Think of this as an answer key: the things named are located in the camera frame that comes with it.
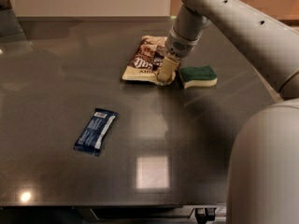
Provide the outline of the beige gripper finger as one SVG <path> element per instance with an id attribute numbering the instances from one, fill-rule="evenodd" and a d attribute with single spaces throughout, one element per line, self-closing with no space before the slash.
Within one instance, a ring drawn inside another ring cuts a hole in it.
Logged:
<path id="1" fill-rule="evenodd" d="M 174 55 L 167 55 L 161 65 L 157 75 L 157 80 L 162 84 L 169 84 L 173 81 L 176 70 L 180 66 L 180 60 Z"/>

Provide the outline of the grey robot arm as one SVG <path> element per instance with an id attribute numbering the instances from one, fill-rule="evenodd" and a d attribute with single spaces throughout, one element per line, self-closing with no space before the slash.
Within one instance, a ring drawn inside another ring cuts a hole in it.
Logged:
<path id="1" fill-rule="evenodd" d="M 213 24 L 249 62 L 252 102 L 275 91 L 280 100 L 252 115 L 232 145 L 227 224 L 299 224 L 298 33 L 240 0 L 180 0 L 158 74 L 170 81 L 180 59 Z"/>

